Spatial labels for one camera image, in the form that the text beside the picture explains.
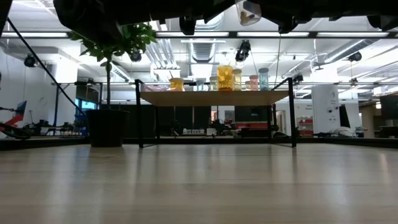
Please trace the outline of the white rack red bins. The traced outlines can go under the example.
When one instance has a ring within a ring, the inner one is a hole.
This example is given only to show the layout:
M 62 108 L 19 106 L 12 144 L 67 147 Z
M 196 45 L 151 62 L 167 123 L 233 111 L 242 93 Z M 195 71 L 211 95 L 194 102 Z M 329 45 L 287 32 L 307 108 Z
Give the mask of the white rack red bins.
M 297 118 L 297 130 L 303 137 L 313 136 L 313 118 L 311 116 L 301 116 Z

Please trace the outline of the blue lit screen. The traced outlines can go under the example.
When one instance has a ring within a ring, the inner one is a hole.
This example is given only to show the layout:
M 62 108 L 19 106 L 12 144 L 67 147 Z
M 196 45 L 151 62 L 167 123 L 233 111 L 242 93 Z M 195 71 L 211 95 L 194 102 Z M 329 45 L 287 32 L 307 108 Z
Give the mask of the blue lit screen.
M 75 104 L 79 106 L 82 111 L 86 110 L 96 110 L 97 104 L 91 101 L 82 100 L 80 98 L 75 99 Z

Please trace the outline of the black monitor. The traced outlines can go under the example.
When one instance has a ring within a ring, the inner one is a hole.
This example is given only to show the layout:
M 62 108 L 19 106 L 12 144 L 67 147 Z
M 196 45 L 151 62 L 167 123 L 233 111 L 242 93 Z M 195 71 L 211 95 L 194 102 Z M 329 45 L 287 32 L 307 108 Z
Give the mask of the black monitor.
M 339 114 L 340 114 L 340 126 L 350 128 L 349 118 L 346 110 L 346 106 L 344 104 L 339 106 Z
M 384 119 L 398 119 L 398 95 L 381 96 L 380 103 Z

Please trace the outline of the red and blue machine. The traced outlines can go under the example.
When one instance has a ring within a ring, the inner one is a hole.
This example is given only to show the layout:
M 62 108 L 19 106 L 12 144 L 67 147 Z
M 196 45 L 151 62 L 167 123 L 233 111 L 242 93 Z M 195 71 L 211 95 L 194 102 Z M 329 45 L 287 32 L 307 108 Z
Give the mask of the red and blue machine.
M 26 108 L 26 101 L 17 105 L 17 108 L 4 108 L 0 106 L 0 111 L 13 112 L 13 117 L 5 123 L 0 122 L 0 133 L 5 134 L 7 137 L 26 140 L 30 138 L 30 134 L 19 128 L 17 123 L 23 121 Z

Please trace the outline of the black table edge rail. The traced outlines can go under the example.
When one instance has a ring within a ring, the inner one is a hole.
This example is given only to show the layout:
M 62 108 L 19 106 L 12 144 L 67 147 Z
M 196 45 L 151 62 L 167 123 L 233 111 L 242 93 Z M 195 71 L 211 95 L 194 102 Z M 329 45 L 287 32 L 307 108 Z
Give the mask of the black table edge rail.
M 0 151 L 33 149 L 41 147 L 72 146 L 88 144 L 87 138 L 47 138 L 47 139 L 0 139 Z M 342 144 L 353 146 L 386 147 L 398 149 L 398 139 L 386 138 L 297 138 L 297 144 Z M 286 144 L 292 145 L 289 138 L 126 138 L 124 144 L 138 144 L 144 147 L 156 144 Z

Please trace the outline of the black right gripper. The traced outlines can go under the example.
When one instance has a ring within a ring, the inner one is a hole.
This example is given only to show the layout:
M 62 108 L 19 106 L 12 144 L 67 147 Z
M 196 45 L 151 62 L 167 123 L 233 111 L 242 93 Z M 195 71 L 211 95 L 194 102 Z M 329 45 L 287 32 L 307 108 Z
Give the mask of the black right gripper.
M 261 12 L 262 17 L 272 22 L 280 21 L 279 33 L 287 34 L 299 24 L 306 24 L 312 20 L 313 0 L 285 0 L 279 12 L 268 0 L 262 0 Z

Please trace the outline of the wooden shelf black metal legs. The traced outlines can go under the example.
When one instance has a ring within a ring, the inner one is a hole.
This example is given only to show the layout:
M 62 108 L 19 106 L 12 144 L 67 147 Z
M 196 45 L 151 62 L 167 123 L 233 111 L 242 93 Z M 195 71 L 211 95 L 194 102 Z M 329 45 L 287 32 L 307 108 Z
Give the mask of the wooden shelf black metal legs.
M 137 135 L 140 148 L 144 147 L 142 136 L 141 101 L 155 107 L 155 139 L 160 140 L 160 106 L 265 106 L 268 112 L 275 109 L 277 101 L 287 97 L 290 113 L 290 143 L 297 146 L 293 79 L 286 78 L 269 91 L 145 91 L 146 84 L 140 79 L 134 80 L 136 88 Z

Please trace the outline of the green plant in black pot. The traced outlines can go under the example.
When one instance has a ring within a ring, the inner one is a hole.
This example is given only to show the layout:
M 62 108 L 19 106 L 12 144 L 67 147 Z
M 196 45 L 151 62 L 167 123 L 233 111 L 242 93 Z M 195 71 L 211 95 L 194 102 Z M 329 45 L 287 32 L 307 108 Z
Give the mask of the green plant in black pot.
M 75 31 L 68 33 L 74 41 L 80 41 L 86 47 L 81 54 L 97 59 L 106 70 L 106 108 L 86 112 L 90 143 L 93 147 L 120 147 L 128 128 L 129 112 L 111 109 L 111 70 L 114 56 L 128 54 L 133 59 L 144 53 L 146 47 L 155 43 L 154 30 L 148 23 L 121 26 L 116 37 L 109 40 L 92 40 Z

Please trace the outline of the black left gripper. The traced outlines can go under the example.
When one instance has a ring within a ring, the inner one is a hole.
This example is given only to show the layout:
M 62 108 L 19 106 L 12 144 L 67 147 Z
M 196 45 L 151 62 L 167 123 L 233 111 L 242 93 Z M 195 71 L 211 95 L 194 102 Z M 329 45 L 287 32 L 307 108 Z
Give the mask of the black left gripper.
M 204 0 L 201 11 L 200 0 L 149 0 L 149 14 L 160 21 L 178 17 L 180 30 L 193 35 L 198 19 L 207 23 L 234 4 L 235 0 Z

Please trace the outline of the silver ventilation duct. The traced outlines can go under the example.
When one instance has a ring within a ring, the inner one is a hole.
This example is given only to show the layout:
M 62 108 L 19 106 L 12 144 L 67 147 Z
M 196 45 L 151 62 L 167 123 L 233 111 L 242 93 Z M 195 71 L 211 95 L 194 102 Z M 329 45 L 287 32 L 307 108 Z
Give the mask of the silver ventilation duct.
M 224 13 L 222 12 L 207 23 L 204 20 L 199 20 L 195 25 L 195 32 L 217 31 L 221 28 L 223 19 Z M 216 41 L 216 39 L 192 39 L 189 43 L 190 73 L 195 80 L 205 80 L 211 75 Z

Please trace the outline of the red toolbox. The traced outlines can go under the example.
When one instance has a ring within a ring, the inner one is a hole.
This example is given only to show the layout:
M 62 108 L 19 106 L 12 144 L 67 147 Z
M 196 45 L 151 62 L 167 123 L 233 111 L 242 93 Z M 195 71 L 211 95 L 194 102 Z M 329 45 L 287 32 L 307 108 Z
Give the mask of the red toolbox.
M 235 127 L 236 129 L 268 129 L 268 124 L 266 122 L 237 122 Z

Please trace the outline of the black overhead light bar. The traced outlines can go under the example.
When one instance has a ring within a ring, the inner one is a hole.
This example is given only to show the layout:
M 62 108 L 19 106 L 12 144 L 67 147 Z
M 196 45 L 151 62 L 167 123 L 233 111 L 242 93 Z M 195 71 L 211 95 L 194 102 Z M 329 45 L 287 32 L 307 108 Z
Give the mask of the black overhead light bar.
M 398 32 L 290 32 L 280 34 L 271 31 L 201 31 L 185 35 L 177 31 L 155 32 L 157 39 L 398 39 Z

